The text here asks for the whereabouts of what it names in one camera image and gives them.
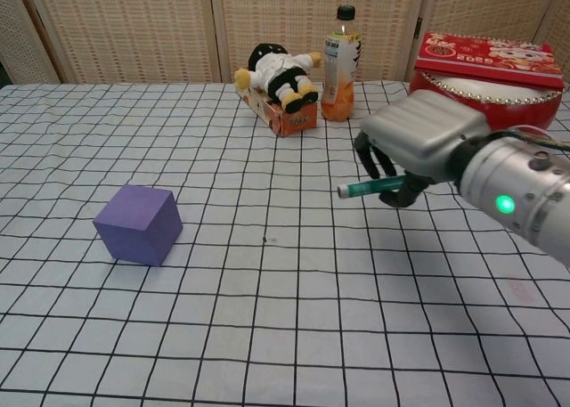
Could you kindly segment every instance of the red box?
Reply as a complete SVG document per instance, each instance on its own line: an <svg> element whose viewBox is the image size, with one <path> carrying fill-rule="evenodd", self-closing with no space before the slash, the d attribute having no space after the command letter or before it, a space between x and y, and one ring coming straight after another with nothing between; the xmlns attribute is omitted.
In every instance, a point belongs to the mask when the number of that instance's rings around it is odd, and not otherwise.
<svg viewBox="0 0 570 407"><path fill-rule="evenodd" d="M446 76L562 91L562 70L549 45L428 31L415 69Z"/></svg>
<svg viewBox="0 0 570 407"><path fill-rule="evenodd" d="M243 101L273 130L287 136L317 126L317 103L306 104L295 113L287 113L281 105L259 89L237 90Z"/></svg>

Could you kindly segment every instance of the bottle label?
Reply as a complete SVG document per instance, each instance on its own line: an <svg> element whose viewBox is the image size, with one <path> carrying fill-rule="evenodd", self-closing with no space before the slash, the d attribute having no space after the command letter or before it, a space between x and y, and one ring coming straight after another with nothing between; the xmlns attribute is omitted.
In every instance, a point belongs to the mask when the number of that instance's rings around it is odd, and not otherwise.
<svg viewBox="0 0 570 407"><path fill-rule="evenodd" d="M338 91L354 82L362 49L359 33L327 36L324 45L325 81L322 100L333 103Z"/></svg>

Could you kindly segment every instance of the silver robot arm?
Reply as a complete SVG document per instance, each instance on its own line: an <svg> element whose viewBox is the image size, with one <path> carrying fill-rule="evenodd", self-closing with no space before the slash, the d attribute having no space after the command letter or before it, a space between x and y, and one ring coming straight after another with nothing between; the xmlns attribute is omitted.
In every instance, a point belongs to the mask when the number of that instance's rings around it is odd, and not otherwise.
<svg viewBox="0 0 570 407"><path fill-rule="evenodd" d="M372 178L371 151L387 175L404 168L391 207L411 205L430 184L453 182L460 196L570 267L570 161L536 145L491 133L485 115L418 90L362 121L354 142Z"/></svg>

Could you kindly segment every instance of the purple cube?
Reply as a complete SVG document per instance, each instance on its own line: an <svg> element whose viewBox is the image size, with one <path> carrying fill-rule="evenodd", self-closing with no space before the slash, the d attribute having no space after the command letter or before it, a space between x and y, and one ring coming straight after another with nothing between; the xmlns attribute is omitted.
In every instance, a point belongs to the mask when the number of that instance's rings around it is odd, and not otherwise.
<svg viewBox="0 0 570 407"><path fill-rule="evenodd" d="M182 231L171 191L127 184L94 220L117 260L160 266Z"/></svg>

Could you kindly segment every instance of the doll's yellow hand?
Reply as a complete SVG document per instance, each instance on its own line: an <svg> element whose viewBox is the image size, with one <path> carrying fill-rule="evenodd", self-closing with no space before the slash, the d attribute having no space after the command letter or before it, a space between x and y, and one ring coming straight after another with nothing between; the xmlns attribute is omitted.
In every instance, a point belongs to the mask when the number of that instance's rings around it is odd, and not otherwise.
<svg viewBox="0 0 570 407"><path fill-rule="evenodd" d="M235 85L238 89L249 88L249 84L251 83L251 76L249 75L249 70L238 69L236 70L234 76L235 76Z"/></svg>
<svg viewBox="0 0 570 407"><path fill-rule="evenodd" d="M309 53L311 60L313 60L313 67L319 68L321 66L322 56L321 53Z"/></svg>

